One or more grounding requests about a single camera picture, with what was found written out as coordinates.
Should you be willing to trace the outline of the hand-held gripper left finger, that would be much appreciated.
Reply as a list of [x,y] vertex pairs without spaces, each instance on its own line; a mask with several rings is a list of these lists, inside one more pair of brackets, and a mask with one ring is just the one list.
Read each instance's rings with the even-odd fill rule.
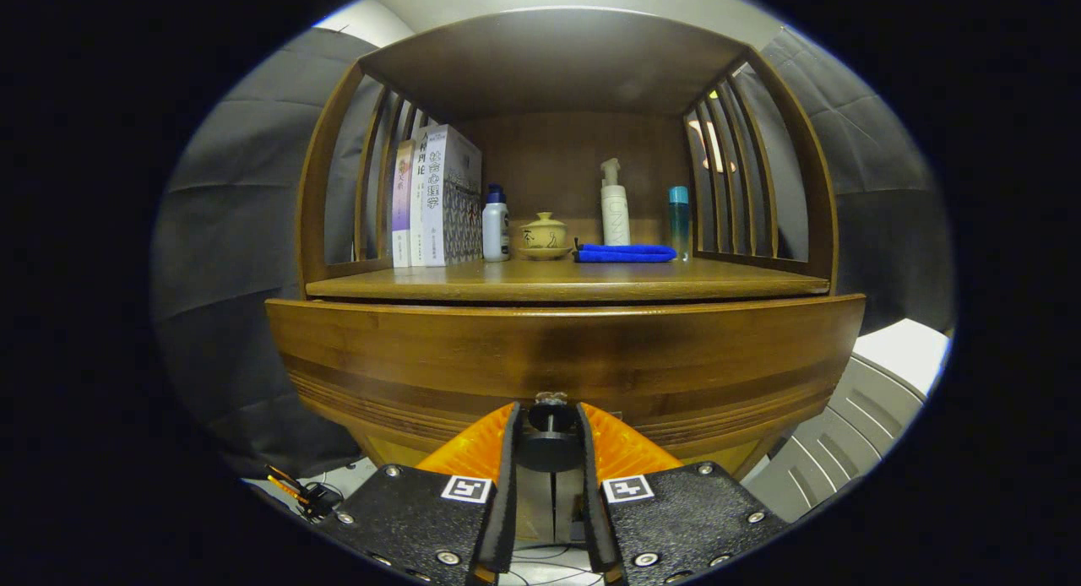
[[410,581],[493,585],[513,559],[520,432],[520,403],[493,410],[416,466],[379,467],[317,530]]

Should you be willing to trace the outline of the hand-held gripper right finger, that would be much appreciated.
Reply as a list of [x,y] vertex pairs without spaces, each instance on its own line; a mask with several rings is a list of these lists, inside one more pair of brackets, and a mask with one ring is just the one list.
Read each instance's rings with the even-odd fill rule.
[[711,460],[683,463],[587,403],[579,403],[578,421],[584,541],[602,583],[685,583],[788,529]]

